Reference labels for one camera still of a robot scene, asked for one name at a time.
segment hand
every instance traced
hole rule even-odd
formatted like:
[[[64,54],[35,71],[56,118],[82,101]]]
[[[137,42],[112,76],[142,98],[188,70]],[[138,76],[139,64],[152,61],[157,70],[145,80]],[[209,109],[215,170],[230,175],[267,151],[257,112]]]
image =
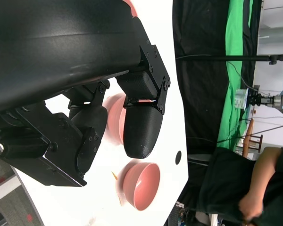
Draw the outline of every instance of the hand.
[[[248,193],[239,202],[239,209],[247,221],[259,217],[263,212],[263,199],[257,195]]]

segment white table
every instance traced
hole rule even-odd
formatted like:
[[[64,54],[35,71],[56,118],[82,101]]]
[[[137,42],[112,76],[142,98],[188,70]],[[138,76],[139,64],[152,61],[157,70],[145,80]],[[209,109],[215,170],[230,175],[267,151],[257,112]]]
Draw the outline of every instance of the white table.
[[[45,226],[91,225],[158,225],[162,226],[188,180],[183,104],[180,96],[173,45],[172,0],[132,0],[152,44],[156,44],[171,78],[171,88],[166,99],[166,113],[155,148],[146,162],[155,162],[161,171],[158,193],[145,211],[137,211],[117,188],[112,172],[120,175],[130,162],[122,145],[114,145],[103,139],[91,169],[86,173],[85,187],[44,186],[18,171]],[[105,99],[122,90],[115,79]],[[68,100],[63,96],[47,101],[53,112],[68,115]],[[178,151],[182,160],[175,164]]]

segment hole in table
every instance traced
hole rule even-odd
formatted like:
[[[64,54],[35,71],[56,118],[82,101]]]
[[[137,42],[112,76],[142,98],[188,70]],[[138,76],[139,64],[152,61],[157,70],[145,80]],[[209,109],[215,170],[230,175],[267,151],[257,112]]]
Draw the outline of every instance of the hole in table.
[[[176,165],[178,165],[180,163],[180,160],[181,160],[181,151],[178,151],[177,152],[177,155],[176,155],[176,158],[175,158],[175,163]]]

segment small debris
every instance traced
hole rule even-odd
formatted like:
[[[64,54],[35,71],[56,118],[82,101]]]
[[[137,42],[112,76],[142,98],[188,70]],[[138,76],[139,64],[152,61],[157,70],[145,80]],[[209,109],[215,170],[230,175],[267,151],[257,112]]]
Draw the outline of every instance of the small debris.
[[[115,180],[118,180],[117,176],[113,172],[111,172],[111,173],[113,174]]]
[[[119,197],[119,195],[117,196],[118,196],[119,204],[122,206],[121,198]]]

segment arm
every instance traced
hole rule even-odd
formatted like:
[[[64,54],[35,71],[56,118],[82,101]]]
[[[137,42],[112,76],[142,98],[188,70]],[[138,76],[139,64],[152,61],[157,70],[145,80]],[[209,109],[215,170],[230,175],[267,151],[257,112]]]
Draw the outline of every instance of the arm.
[[[257,160],[251,177],[250,190],[239,202],[239,209],[246,221],[262,214],[264,193],[270,178],[275,173],[281,153],[281,148],[267,147]]]

